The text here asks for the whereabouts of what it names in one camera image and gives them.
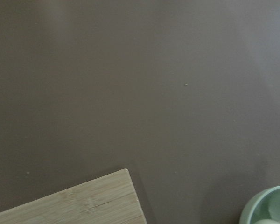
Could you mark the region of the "mint green bowl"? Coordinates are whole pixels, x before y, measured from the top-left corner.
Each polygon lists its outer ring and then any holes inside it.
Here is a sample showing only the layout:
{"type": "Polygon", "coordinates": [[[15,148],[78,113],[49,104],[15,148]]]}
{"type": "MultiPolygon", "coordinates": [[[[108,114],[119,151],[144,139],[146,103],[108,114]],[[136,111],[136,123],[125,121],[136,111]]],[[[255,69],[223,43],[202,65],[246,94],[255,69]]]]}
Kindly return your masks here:
{"type": "Polygon", "coordinates": [[[244,206],[240,224],[280,224],[280,186],[265,189],[244,206]]]}

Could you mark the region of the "wooden cutting board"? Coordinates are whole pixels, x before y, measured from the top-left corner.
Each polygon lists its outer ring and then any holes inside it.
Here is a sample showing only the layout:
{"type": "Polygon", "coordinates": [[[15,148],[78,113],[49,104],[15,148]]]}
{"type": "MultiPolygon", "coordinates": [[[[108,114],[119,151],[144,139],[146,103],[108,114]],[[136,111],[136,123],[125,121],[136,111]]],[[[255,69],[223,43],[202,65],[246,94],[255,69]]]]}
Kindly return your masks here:
{"type": "Polygon", "coordinates": [[[0,224],[145,224],[128,169],[0,212],[0,224]]]}

